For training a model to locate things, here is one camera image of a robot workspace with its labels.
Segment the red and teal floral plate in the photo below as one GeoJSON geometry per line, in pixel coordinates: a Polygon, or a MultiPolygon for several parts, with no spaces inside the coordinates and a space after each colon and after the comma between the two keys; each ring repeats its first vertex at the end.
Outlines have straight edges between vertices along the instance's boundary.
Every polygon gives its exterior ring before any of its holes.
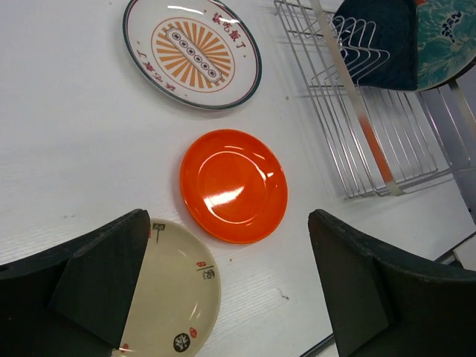
{"type": "Polygon", "coordinates": [[[418,91],[437,87],[475,58],[475,0],[418,1],[418,91]]]}

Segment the cream plate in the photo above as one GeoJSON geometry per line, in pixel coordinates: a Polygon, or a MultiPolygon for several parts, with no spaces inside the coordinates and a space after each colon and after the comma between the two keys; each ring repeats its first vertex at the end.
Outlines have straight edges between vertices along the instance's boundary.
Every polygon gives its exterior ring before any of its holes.
{"type": "Polygon", "coordinates": [[[135,293],[113,356],[195,356],[216,323],[221,281],[208,247],[184,226],[151,219],[135,293]]]}

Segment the white plate orange sunburst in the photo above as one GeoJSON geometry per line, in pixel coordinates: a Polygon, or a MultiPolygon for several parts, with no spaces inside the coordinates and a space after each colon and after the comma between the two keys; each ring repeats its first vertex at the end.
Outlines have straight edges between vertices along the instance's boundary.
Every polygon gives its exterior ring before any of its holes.
{"type": "Polygon", "coordinates": [[[138,70],[181,103],[231,109],[260,85],[257,42],[222,1],[130,1],[122,32],[138,70]]]}

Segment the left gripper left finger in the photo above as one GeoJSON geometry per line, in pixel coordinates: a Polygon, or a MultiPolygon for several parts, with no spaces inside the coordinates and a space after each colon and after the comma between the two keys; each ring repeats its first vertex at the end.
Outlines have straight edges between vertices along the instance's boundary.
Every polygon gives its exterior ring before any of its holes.
{"type": "Polygon", "coordinates": [[[2,356],[110,356],[120,347],[149,239],[135,209],[1,265],[2,356]]]}

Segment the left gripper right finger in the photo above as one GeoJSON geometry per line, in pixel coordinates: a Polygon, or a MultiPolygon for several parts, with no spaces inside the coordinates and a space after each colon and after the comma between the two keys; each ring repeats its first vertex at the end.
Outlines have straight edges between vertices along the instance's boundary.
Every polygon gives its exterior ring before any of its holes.
{"type": "Polygon", "coordinates": [[[340,356],[473,356],[475,273],[364,234],[325,210],[308,218],[340,356]]]}

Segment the dark blue plate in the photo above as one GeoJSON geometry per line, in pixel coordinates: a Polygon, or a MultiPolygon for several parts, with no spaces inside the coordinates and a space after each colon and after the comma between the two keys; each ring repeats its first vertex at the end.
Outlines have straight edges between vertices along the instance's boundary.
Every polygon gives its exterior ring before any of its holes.
{"type": "Polygon", "coordinates": [[[354,84],[396,91],[417,88],[414,1],[344,1],[332,24],[354,84]]]}

